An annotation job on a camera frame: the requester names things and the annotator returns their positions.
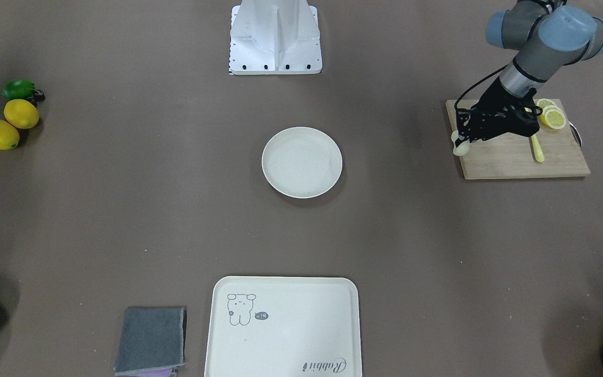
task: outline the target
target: cable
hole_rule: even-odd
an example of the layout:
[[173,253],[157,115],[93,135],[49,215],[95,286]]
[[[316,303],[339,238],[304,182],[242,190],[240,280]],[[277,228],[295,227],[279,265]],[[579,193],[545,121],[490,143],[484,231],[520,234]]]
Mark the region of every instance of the cable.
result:
[[550,7],[550,12],[553,12],[562,5],[567,5],[567,0],[530,0],[530,2],[541,5],[546,13],[549,12],[548,7]]
[[497,71],[495,71],[495,72],[493,72],[493,73],[489,74],[488,76],[485,76],[485,77],[484,77],[484,78],[482,78],[480,81],[478,81],[478,83],[473,84],[472,86],[470,86],[470,87],[469,87],[469,89],[467,89],[466,91],[464,91],[464,93],[462,93],[462,95],[460,96],[460,98],[458,98],[458,99],[457,99],[457,101],[455,101],[455,112],[457,112],[457,104],[458,104],[458,103],[460,103],[460,100],[461,100],[462,98],[464,98],[464,96],[465,96],[467,93],[471,92],[471,90],[472,90],[473,88],[476,88],[477,86],[479,86],[479,85],[483,84],[483,82],[484,82],[484,81],[486,81],[487,79],[490,79],[490,77],[495,76],[495,74],[498,74],[499,72],[504,71],[504,69],[505,69],[507,66],[508,66],[508,64],[507,64],[506,66],[503,66],[502,68],[498,69]]

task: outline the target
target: white tray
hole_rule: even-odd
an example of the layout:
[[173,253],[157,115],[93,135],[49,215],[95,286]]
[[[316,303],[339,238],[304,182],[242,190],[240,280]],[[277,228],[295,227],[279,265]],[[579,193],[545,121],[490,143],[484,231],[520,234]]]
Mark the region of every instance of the white tray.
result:
[[205,377],[361,377],[357,288],[343,278],[228,276],[213,289]]

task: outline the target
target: brown table surface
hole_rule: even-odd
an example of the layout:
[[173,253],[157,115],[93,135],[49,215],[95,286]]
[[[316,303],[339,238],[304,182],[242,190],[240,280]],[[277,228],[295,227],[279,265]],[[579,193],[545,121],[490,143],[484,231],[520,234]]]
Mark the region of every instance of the brown table surface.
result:
[[[229,76],[236,4],[0,2],[0,118],[11,79],[48,96],[0,151],[0,375],[112,375],[136,305],[187,306],[179,375],[203,375],[228,275],[353,281],[364,375],[602,375],[603,54],[539,92],[589,177],[469,182],[443,103],[510,61],[484,28],[515,2],[313,0],[308,76]],[[319,198],[261,172],[293,126],[342,150]]]

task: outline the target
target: gray towel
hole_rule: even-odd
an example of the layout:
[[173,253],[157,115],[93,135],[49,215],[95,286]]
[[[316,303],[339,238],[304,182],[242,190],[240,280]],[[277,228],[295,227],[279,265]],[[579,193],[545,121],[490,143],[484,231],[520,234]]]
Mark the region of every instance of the gray towel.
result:
[[115,375],[134,375],[184,364],[185,308],[128,308],[122,316]]

